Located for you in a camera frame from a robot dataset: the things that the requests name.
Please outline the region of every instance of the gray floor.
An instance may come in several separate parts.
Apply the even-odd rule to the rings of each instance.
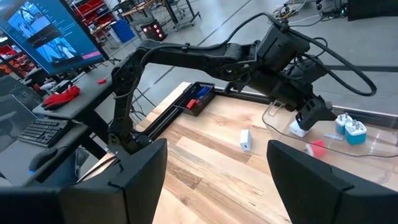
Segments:
[[[200,11],[202,19],[195,21],[195,26],[188,26],[177,33],[169,29],[169,36],[165,42],[191,43],[193,45],[211,45],[225,40],[227,36],[242,21],[258,12],[272,12],[281,6],[284,0],[199,0],[192,3],[195,11]],[[332,5],[331,2],[323,3],[324,8]],[[317,15],[314,3],[306,4],[297,16],[290,19],[291,22]],[[319,17],[293,23],[294,25],[311,24]],[[329,47],[335,52],[348,59],[356,65],[398,65],[396,53],[398,52],[398,17],[379,17],[347,22],[347,19],[335,19],[328,22],[320,22],[311,27],[298,27],[297,30],[310,37],[324,37]],[[270,25],[265,17],[260,17],[242,28],[232,39],[239,44],[251,43],[262,39]],[[139,45],[139,40],[124,44],[117,50],[110,51],[116,58],[124,58],[133,52]],[[313,53],[319,52],[315,47]],[[338,61],[329,55],[322,55],[325,64],[338,65]],[[112,66],[101,67],[101,69],[112,69]],[[353,72],[337,72],[337,74],[350,85],[367,91],[362,81]],[[355,95],[344,89],[340,84],[325,76],[314,84],[315,90],[324,99],[331,101],[334,105],[359,108],[362,110],[379,111],[383,113],[398,113],[397,88],[398,74],[396,73],[366,73],[378,87],[376,96],[365,98]],[[149,64],[139,84],[143,91],[155,105],[159,104],[175,87],[181,82],[213,82],[218,86],[224,86],[226,82],[215,80],[207,74],[187,68],[173,68],[164,65]],[[145,113],[150,112],[153,107],[143,97],[139,97],[134,107],[143,107]],[[96,110],[106,120],[111,121],[113,117],[114,100],[110,96]],[[83,170],[87,170],[96,162],[90,158]]]

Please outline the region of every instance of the white power adapter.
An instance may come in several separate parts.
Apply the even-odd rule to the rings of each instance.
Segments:
[[[308,133],[308,131],[304,131],[300,128],[297,121],[294,121],[292,124],[290,124],[289,129],[291,133],[297,135],[300,138],[304,137]]]
[[[241,148],[244,151],[251,150],[251,133],[248,129],[241,131]]]

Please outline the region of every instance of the black keyboard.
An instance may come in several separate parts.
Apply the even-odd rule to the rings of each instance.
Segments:
[[[53,147],[72,127],[71,121],[37,119],[18,136],[18,140]]]

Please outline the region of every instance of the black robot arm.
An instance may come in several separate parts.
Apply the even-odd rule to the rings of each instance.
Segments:
[[[306,131],[317,121],[336,118],[331,111],[331,106],[327,106],[321,96],[313,93],[312,83],[315,80],[327,73],[334,74],[327,70],[317,57],[307,54],[310,50],[310,42],[318,46],[321,43],[310,41],[309,37],[290,30],[287,24],[276,22],[261,41],[239,45],[228,43],[230,38],[221,44],[209,47],[145,40],[133,54],[120,62],[112,72],[116,106],[114,120],[109,127],[111,147],[116,147],[118,148],[116,151],[124,151],[123,153],[126,154],[134,154],[142,147],[131,136],[135,130],[133,130],[129,113],[134,90],[148,63],[197,69],[213,78],[235,82],[239,84],[238,86],[249,86],[270,99],[282,103],[287,110],[297,111],[298,125]],[[325,51],[335,54],[330,49],[325,49]],[[289,65],[298,56],[308,59]],[[338,60],[353,67],[352,64],[340,58],[339,56]],[[375,94],[376,87],[373,83],[360,71],[353,70],[368,84],[370,82],[372,92],[363,95]]]

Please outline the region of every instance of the red cloth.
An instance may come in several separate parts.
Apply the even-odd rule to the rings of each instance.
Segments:
[[[71,102],[77,95],[80,94],[80,89],[77,86],[70,87],[67,91],[61,94],[53,94],[42,103],[44,110],[56,110],[61,106]]]

